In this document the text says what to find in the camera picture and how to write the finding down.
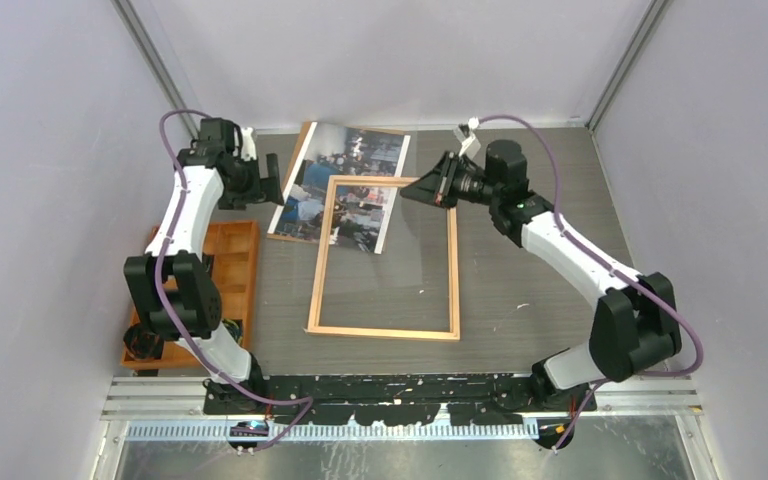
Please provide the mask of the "light wooden picture frame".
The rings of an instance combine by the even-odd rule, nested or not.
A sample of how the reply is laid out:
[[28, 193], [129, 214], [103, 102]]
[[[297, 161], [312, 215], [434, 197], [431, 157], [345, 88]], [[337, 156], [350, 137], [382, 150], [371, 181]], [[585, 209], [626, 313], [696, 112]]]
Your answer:
[[460, 341], [457, 211], [404, 200], [412, 181], [330, 178], [306, 333]]

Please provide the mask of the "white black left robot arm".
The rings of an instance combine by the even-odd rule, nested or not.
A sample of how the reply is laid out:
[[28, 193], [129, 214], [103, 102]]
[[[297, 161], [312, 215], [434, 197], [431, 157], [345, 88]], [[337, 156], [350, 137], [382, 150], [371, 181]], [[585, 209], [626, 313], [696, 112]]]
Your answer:
[[208, 115], [197, 137], [170, 156], [166, 212], [143, 254], [125, 260], [124, 277], [140, 324], [198, 360], [209, 373], [209, 397], [253, 414], [268, 401], [266, 383], [254, 355], [223, 322], [203, 253], [214, 210], [282, 204], [278, 160], [259, 157], [255, 129]]

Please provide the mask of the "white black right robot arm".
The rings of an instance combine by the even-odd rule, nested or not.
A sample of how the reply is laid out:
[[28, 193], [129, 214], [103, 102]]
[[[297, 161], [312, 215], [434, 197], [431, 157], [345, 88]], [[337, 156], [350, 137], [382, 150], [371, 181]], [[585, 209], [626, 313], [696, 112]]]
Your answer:
[[486, 206], [500, 234], [550, 265], [593, 308], [584, 343], [533, 365], [527, 392], [540, 408], [556, 410], [578, 387], [622, 382], [681, 351], [672, 283], [660, 273], [643, 275], [577, 238], [554, 206], [530, 188], [518, 143], [491, 142], [483, 166], [446, 152], [400, 195], [443, 209], [461, 201]]

